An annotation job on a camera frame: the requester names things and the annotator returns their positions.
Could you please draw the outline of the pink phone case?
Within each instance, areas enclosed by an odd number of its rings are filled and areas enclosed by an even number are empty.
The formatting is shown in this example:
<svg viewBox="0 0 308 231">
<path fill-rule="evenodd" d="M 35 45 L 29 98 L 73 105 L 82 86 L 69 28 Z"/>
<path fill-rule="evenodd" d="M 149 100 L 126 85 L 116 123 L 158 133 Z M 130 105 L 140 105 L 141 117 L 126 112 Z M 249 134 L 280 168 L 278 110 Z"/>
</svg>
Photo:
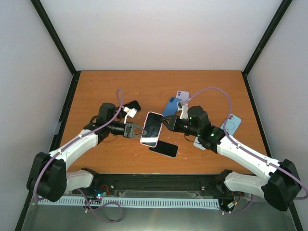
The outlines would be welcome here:
<svg viewBox="0 0 308 231">
<path fill-rule="evenodd" d="M 148 147 L 155 147 L 158 143 L 158 138 L 162 129 L 161 119 L 162 114 L 149 112 L 144 122 L 143 129 L 147 134 L 143 134 L 140 139 L 140 144 Z"/>
</svg>

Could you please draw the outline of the white phone black screen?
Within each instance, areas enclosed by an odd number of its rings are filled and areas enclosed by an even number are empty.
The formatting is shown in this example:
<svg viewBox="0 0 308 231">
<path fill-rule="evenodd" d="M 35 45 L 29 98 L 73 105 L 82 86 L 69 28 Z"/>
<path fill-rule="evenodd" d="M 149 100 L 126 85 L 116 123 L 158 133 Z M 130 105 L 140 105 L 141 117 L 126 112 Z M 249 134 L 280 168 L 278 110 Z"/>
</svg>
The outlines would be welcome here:
<svg viewBox="0 0 308 231">
<path fill-rule="evenodd" d="M 168 142 L 158 141 L 157 145 L 155 147 L 150 147 L 149 150 L 158 154 L 175 158 L 178 152 L 178 146 Z"/>
</svg>

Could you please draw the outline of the black phone case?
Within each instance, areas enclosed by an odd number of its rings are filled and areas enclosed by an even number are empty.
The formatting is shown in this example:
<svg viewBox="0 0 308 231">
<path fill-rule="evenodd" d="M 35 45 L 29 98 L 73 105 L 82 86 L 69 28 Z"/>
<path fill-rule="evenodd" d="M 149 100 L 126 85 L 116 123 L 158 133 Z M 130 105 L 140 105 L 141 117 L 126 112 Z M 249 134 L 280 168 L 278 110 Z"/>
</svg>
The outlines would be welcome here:
<svg viewBox="0 0 308 231">
<path fill-rule="evenodd" d="M 126 112 L 126 111 L 124 110 L 125 107 L 127 107 L 127 108 L 129 108 L 129 109 L 135 108 L 137 111 L 140 111 L 140 110 L 141 110 L 141 106 L 140 106 L 140 104 L 138 103 L 137 100 L 134 100 L 134 101 L 131 101 L 131 102 L 127 103 L 127 104 L 124 104 L 124 105 L 122 106 L 122 108 L 121 108 L 121 112 Z"/>
</svg>

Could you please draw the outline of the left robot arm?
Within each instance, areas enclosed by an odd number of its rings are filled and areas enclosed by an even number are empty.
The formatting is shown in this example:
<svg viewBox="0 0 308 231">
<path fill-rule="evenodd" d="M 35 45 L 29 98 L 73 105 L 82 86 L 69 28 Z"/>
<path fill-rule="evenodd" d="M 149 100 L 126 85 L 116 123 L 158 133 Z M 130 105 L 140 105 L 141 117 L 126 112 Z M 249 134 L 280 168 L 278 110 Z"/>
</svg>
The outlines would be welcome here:
<svg viewBox="0 0 308 231">
<path fill-rule="evenodd" d="M 84 188 L 88 193 L 96 193 L 100 181 L 95 178 L 97 172 L 83 168 L 68 172 L 69 167 L 89 149 L 100 144 L 109 134 L 124 138 L 137 138 L 147 132 L 135 123 L 127 121 L 133 118 L 141 107 L 132 101 L 121 107 L 112 103 L 103 103 L 98 115 L 94 116 L 81 132 L 67 144 L 49 153 L 38 153 L 26 183 L 27 189 L 37 197 L 51 202 L 58 201 L 66 192 Z"/>
</svg>

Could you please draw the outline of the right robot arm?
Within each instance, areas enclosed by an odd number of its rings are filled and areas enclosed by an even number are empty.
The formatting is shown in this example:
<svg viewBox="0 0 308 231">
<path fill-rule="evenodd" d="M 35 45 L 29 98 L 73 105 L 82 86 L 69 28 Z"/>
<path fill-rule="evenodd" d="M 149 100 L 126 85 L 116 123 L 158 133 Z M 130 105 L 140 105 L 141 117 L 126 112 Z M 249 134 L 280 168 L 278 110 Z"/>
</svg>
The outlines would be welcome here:
<svg viewBox="0 0 308 231">
<path fill-rule="evenodd" d="M 222 184 L 229 191 L 262 197 L 280 211 L 290 207 L 303 188 L 292 161 L 273 159 L 240 143 L 223 129 L 212 125 L 201 106 L 189 108 L 187 114 L 187 118 L 165 116 L 161 122 L 170 131 L 197 137 L 206 149 L 228 157 L 253 172 L 253 175 L 223 172 Z"/>
</svg>

